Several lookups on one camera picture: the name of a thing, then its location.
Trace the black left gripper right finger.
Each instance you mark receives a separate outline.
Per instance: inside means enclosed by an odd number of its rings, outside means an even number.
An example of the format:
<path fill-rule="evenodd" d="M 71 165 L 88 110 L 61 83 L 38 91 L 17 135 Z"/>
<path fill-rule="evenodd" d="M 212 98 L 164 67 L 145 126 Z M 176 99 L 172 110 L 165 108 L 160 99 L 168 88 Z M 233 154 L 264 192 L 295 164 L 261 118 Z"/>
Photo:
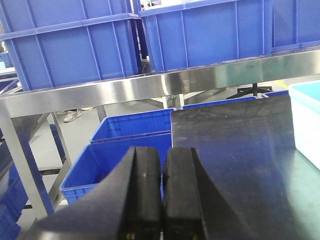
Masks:
<path fill-rule="evenodd" d="M 165 240 L 251 240 L 206 172 L 194 148 L 172 147 L 163 169 Z"/>

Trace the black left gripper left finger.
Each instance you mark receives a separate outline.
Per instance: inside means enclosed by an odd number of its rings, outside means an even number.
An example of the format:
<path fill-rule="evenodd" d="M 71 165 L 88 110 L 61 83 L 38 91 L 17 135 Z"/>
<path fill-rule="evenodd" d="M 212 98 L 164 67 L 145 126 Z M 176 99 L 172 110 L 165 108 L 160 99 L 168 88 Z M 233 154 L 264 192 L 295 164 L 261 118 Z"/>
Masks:
<path fill-rule="evenodd" d="M 158 240 L 161 166 L 154 147 L 132 146 L 117 166 L 75 203 L 36 221 L 26 240 Z"/>

